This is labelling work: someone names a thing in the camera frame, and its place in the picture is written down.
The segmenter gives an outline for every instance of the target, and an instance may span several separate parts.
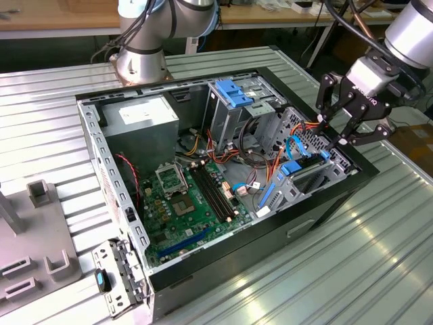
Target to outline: metal table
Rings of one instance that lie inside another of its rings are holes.
[[[315,102],[317,82],[269,47],[172,56],[167,63],[175,78],[267,66]],[[140,316],[135,309],[111,322],[90,256],[117,229],[73,95],[113,87],[120,83],[109,64],[0,75],[1,189],[7,195],[40,178],[56,184],[84,273],[0,324],[131,324]],[[359,149],[382,173],[332,220],[157,324],[431,324],[432,180],[386,142]]]

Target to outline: red cable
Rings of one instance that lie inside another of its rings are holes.
[[[139,201],[140,201],[140,195],[139,195],[139,193],[138,193],[138,190],[139,190],[139,188],[138,188],[138,177],[137,177],[137,174],[135,173],[135,168],[134,168],[133,164],[131,164],[131,163],[129,162],[129,160],[126,159],[126,158],[125,158],[124,156],[122,156],[121,154],[116,154],[116,156],[119,157],[119,158],[121,158],[121,159],[123,159],[123,161],[125,161],[126,164],[129,165],[129,168],[131,168],[131,170],[132,170],[132,172],[133,172],[134,180],[135,180],[135,190],[137,191],[137,209],[138,209]]]

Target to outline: blue tab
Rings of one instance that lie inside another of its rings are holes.
[[[273,191],[274,188],[275,188],[275,184],[272,183],[272,184],[269,186],[268,190],[266,191],[265,196],[263,196],[262,200],[260,201],[260,204],[258,205],[258,207],[259,207],[260,209],[263,208],[263,206],[264,206],[265,203],[266,203],[266,200],[268,199],[269,195],[271,195],[271,192]]]
[[[235,85],[230,79],[216,81],[215,86],[234,108],[250,105],[254,102],[252,98],[247,97],[242,92],[241,87]]]
[[[102,278],[102,274],[101,273],[98,273],[97,275],[96,275],[96,279],[97,279],[97,283],[100,285],[100,284],[102,284],[103,282],[104,282],[104,279]]]
[[[320,155],[323,157],[323,159],[328,160],[331,158],[331,154],[326,150],[320,150]]]
[[[293,174],[294,172],[299,171],[301,169],[302,167],[295,160],[289,161],[281,166],[281,171],[286,176]]]

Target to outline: green circuit board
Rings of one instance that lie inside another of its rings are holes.
[[[213,162],[209,162],[204,168],[218,191],[223,193],[221,183],[224,179],[218,167]],[[164,197],[164,191],[156,176],[140,183],[143,193],[147,190],[144,196],[143,225],[150,237],[150,246],[146,249],[145,255],[153,267],[166,263],[251,221],[248,211],[241,202],[236,199],[233,202],[226,198],[224,199],[236,216],[231,221],[221,221],[193,180],[191,171],[183,168],[182,172],[188,191],[186,194],[179,193],[170,200]],[[181,249],[161,255],[164,250],[185,243],[186,240],[191,240],[191,244],[182,245]]]

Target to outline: cardboard box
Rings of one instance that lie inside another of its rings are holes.
[[[389,141],[415,164],[433,177],[433,126],[399,127]]]
[[[118,0],[66,0],[72,12],[117,13]]]

